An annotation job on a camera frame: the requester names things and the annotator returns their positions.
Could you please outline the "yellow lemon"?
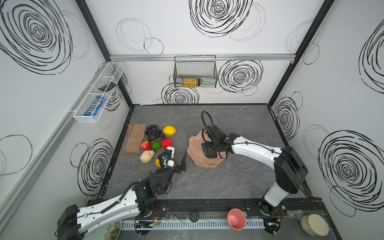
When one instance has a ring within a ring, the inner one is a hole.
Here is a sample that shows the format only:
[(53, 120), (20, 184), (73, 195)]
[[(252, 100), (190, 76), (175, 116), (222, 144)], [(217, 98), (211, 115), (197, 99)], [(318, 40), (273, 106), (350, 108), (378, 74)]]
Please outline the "yellow lemon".
[(166, 136), (173, 136), (177, 132), (176, 128), (173, 126), (166, 126), (163, 128), (163, 133)]

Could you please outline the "red crinkled fruit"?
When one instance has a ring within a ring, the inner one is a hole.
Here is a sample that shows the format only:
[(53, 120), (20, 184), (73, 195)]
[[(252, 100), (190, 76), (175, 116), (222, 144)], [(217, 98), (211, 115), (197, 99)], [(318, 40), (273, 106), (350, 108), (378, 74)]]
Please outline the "red crinkled fruit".
[(173, 141), (171, 139), (163, 139), (162, 148), (166, 150), (168, 147), (173, 147)]

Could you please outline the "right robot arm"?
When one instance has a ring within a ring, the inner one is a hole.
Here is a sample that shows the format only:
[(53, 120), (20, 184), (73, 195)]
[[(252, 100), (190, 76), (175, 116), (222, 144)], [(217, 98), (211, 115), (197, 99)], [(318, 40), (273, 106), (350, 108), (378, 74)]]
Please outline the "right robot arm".
[(207, 158), (222, 159), (221, 153), (231, 153), (246, 156), (274, 170), (275, 182), (259, 203), (259, 209), (266, 216), (274, 214), (287, 196), (297, 194), (308, 174), (308, 168), (290, 146), (266, 146), (235, 133), (225, 134), (215, 125), (205, 127), (201, 135), (202, 151)]

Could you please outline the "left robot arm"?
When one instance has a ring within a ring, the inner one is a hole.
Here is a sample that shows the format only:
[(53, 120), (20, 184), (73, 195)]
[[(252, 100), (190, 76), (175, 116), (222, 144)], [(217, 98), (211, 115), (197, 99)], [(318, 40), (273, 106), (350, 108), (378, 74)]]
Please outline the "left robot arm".
[(166, 168), (154, 173), (150, 171), (146, 179), (132, 182), (121, 195), (112, 199), (82, 208), (76, 204), (68, 206), (57, 221), (55, 237), (58, 240), (82, 240), (120, 220), (150, 214), (157, 197), (171, 189), (173, 175), (186, 171), (186, 160), (187, 153), (180, 164), (167, 158)]

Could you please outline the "green lime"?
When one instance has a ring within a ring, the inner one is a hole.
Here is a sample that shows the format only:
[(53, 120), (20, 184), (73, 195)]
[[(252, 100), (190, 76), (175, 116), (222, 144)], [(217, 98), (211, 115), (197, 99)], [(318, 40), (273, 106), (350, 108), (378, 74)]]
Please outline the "green lime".
[(162, 143), (159, 141), (153, 141), (151, 142), (151, 148), (153, 151), (160, 150), (162, 148)]

